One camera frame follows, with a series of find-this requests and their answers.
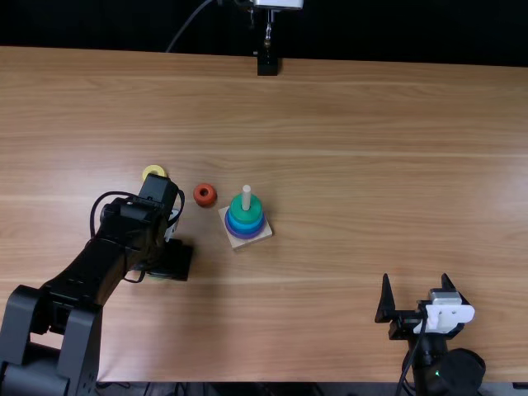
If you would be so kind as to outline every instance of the wooden table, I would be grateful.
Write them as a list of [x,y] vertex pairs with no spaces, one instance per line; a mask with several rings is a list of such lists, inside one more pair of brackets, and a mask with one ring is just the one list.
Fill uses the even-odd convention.
[[[121,283],[100,380],[396,381],[374,323],[447,272],[476,308],[450,347],[528,379],[528,70],[0,49],[0,305],[88,239],[92,202],[164,166],[190,197],[187,283]],[[194,186],[216,186],[213,209]],[[275,236],[233,252],[217,209],[251,184]]]

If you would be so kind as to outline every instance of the red ring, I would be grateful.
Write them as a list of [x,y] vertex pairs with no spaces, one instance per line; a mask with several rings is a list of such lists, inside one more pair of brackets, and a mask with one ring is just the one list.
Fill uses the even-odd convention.
[[211,184],[199,184],[192,195],[196,203],[202,207],[211,206],[216,202],[216,190]]

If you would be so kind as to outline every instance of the cable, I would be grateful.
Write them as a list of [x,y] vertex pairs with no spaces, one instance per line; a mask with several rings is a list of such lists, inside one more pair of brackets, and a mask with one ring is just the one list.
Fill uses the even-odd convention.
[[313,387],[317,390],[319,396],[324,396],[324,392],[318,384],[313,384]]
[[145,388],[145,391],[143,393],[143,396],[147,396],[147,392],[149,391],[149,388],[150,388],[150,383],[148,382],[147,387]]
[[408,396],[414,396],[411,391],[409,389],[407,389],[407,386],[405,384],[403,384],[402,386],[402,389],[405,391],[405,393],[408,395]]
[[189,26],[189,24],[192,22],[193,19],[200,13],[201,10],[203,10],[207,5],[212,3],[214,0],[205,0],[198,8],[187,18],[183,26],[180,28],[180,30],[174,35],[174,38],[171,41],[171,44],[167,47],[165,50],[166,53],[169,53],[172,51],[172,47],[176,44],[182,33],[185,31],[185,29]]
[[143,282],[143,279],[145,278],[146,273],[147,272],[145,270],[141,271],[141,273],[139,274],[138,280],[123,278],[123,281],[127,281],[129,283],[141,283]]
[[168,221],[167,223],[168,229],[171,228],[178,221],[178,219],[180,218],[183,212],[183,206],[185,205],[185,194],[183,193],[182,190],[178,190],[178,195],[180,196],[180,202],[181,202],[180,209],[178,210],[178,214]]
[[414,345],[414,348],[412,349],[411,355],[409,355],[409,358],[407,360],[407,364],[405,365],[402,374],[399,377],[398,386],[396,387],[396,393],[394,396],[399,396],[402,392],[403,387],[403,380],[405,380],[405,377],[407,377],[407,372],[409,371],[409,368],[414,362],[414,356],[416,355],[416,352],[418,350],[418,346],[420,345],[420,342],[423,339],[424,334],[426,333],[426,327],[427,327],[427,311],[423,311],[423,319],[422,319],[422,326],[420,327],[420,334],[418,335],[418,339],[416,341],[416,344]]
[[407,387],[408,387],[409,389],[411,389],[411,390],[416,390],[416,389],[414,388],[414,386],[412,386],[412,385],[407,381],[407,378],[406,378],[403,382],[405,382],[405,384],[407,385]]
[[90,211],[90,237],[91,238],[94,238],[96,236],[95,217],[96,217],[97,206],[101,203],[102,200],[104,200],[108,196],[126,196],[128,198],[135,197],[134,194],[130,194],[129,192],[108,191],[108,192],[105,192],[99,198],[97,198],[96,201],[93,203],[92,210]]
[[122,384],[119,382],[97,382],[96,388],[106,389],[106,388],[111,387],[112,385],[117,385],[117,386],[120,386],[121,388],[130,389],[130,382],[124,382]]

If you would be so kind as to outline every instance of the purple ring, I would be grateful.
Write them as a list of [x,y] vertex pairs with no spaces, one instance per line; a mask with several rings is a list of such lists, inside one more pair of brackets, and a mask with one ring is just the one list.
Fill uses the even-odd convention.
[[229,210],[227,212],[225,212],[225,218],[224,218],[225,228],[227,228],[229,233],[231,235],[233,235],[235,238],[238,238],[238,239],[252,239],[252,238],[255,238],[255,237],[258,236],[258,234],[261,233],[262,229],[264,229],[264,227],[266,226],[266,216],[264,214],[262,214],[262,218],[263,218],[264,221],[262,221],[262,226],[257,231],[255,231],[254,233],[237,233],[231,227],[231,224],[229,224],[228,212],[229,212]]

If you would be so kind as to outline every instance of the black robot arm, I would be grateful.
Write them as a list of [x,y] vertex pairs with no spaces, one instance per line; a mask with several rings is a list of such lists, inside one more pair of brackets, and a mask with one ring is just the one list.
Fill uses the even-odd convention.
[[390,323],[389,339],[406,340],[402,376],[396,396],[405,388],[409,367],[416,396],[475,396],[486,371],[484,360],[466,349],[448,351],[447,340],[471,321],[474,308],[455,288],[446,274],[441,288],[429,290],[428,300],[418,300],[417,310],[397,310],[389,277],[383,276],[376,323]]
[[[126,273],[162,268],[186,280],[189,251],[165,241],[178,193],[167,177],[148,175],[138,196],[104,206],[99,230],[63,272],[39,289],[16,288],[0,331],[0,395],[95,394],[102,307]],[[31,333],[48,331],[64,335],[60,350],[31,342]]]

